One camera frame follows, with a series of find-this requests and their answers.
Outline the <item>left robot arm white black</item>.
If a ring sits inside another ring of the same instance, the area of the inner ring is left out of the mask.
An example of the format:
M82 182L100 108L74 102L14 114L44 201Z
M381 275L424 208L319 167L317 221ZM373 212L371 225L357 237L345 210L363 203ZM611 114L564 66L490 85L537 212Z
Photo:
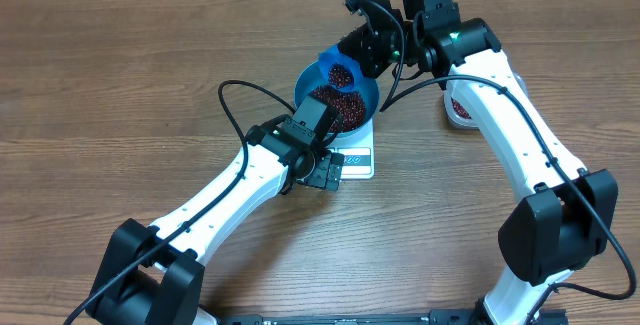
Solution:
M335 191L343 155L328 144L337 110L308 95L293 115L255 125L232 163L192 199L112 234L82 311L101 324L215 324L200 305L207 263L265 201L294 184Z

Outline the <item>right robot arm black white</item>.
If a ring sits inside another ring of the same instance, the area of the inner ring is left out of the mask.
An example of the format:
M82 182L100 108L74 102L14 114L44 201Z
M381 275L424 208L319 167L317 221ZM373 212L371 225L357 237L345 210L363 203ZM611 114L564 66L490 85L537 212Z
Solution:
M506 267L465 316L470 324L563 324L543 311L570 276L613 243L618 197L613 176L589 171L553 134L510 67L500 41L479 18L462 20L454 0L346 0L363 26L339 51L360 75L417 66L469 114L511 184L516 208L498 243Z

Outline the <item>blue plastic measuring scoop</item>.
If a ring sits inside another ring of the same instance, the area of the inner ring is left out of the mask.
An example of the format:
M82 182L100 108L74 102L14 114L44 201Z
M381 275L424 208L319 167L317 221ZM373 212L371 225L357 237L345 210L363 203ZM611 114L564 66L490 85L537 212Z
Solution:
M339 49L337 45L334 45L330 48L328 48L327 50L325 50L324 52L320 53L318 55L318 66L320 69L320 73L322 75L322 77L327 81L328 83L328 71L330 69L330 67L335 64L335 63L339 63L344 65L345 67L347 67L353 74L354 77L354 84L351 87L348 87L346 89L337 89L333 86L333 88L337 89L338 91L341 92L352 92L355 90L355 87L363 80L364 76L362 74L361 71L361 67L359 65L359 63L357 61L355 61L354 59L352 59L351 57L343 54Z

